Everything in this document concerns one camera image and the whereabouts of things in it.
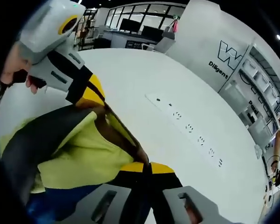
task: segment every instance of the white wall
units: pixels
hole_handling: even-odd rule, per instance
[[[95,27],[99,27],[99,26],[105,24],[108,12],[109,12],[109,8],[99,8],[98,9],[98,12],[95,16],[95,20],[96,20],[95,24],[94,24]]]
[[[178,32],[175,35],[176,43],[167,55],[219,91],[226,78],[209,66],[209,62],[214,62],[228,76],[233,71],[227,62],[218,58],[220,42],[224,41],[228,48],[234,48],[238,56],[244,54],[254,39],[258,50],[280,78],[279,58],[255,31],[221,11],[220,6],[215,3],[191,0],[179,21]]]

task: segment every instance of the computer monitor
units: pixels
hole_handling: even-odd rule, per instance
[[[127,30],[130,32],[138,32],[140,29],[140,22],[128,19],[122,19],[119,30]]]
[[[161,41],[163,30],[153,27],[144,26],[141,35],[156,42]]]

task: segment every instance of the window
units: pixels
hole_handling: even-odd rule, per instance
[[[163,19],[163,17],[160,17],[160,16],[146,15],[143,20],[143,23],[141,25],[140,31],[143,30],[144,26],[159,28],[159,25],[160,25],[162,19]]]
[[[106,24],[105,24],[106,26],[110,26],[114,12],[115,12],[115,9],[112,9],[109,11],[109,15],[107,17]]]
[[[172,6],[168,12],[168,15],[182,16],[184,10],[185,10],[184,8]]]
[[[136,6],[133,13],[144,13],[144,12],[146,12],[147,7],[148,7],[148,5]]]
[[[164,20],[164,22],[163,22],[163,24],[162,24],[162,26],[161,26],[161,29],[162,29],[162,30],[165,30],[165,28],[166,28],[167,26],[169,26],[173,21],[174,21],[174,19],[165,18],[165,20]]]
[[[122,11],[122,7],[116,9],[110,28],[112,29],[117,28],[117,22],[120,18],[121,11]]]
[[[134,20],[137,22],[141,22],[143,18],[143,14],[142,13],[136,13],[136,14],[132,14],[130,20]]]
[[[109,11],[106,26],[112,29],[120,29],[123,19],[142,22],[140,32],[144,26],[165,30],[173,22],[173,15],[181,16],[183,7],[168,6],[162,4],[144,4],[136,6],[125,6]]]
[[[124,9],[123,9],[123,12],[122,13],[131,13],[133,10],[133,6],[126,6]]]
[[[151,5],[148,9],[149,13],[160,13],[160,14],[165,14],[167,11],[168,6],[165,5]]]

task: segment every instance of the finger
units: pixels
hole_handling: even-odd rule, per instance
[[[26,79],[26,87],[30,87],[31,86],[31,80],[30,80],[30,78],[29,78],[30,76],[27,76],[27,79]]]
[[[33,93],[33,94],[36,94],[37,93],[37,87],[35,86],[35,85],[31,85],[31,87],[30,87],[30,89],[31,89],[31,92]]]

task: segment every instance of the logo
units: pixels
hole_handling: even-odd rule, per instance
[[[210,61],[209,66],[211,66],[216,72],[219,72],[223,77],[225,77],[225,79],[228,79],[228,75],[226,75],[221,69],[219,69],[219,67],[215,63]]]
[[[228,49],[227,43],[223,41],[220,42],[218,58],[222,62],[227,61],[229,68],[235,70],[242,57],[243,57],[242,55],[238,55],[238,52],[234,48]]]
[[[255,115],[257,115],[259,111],[255,108],[251,100],[249,101],[249,104],[251,105],[251,109],[254,111]]]

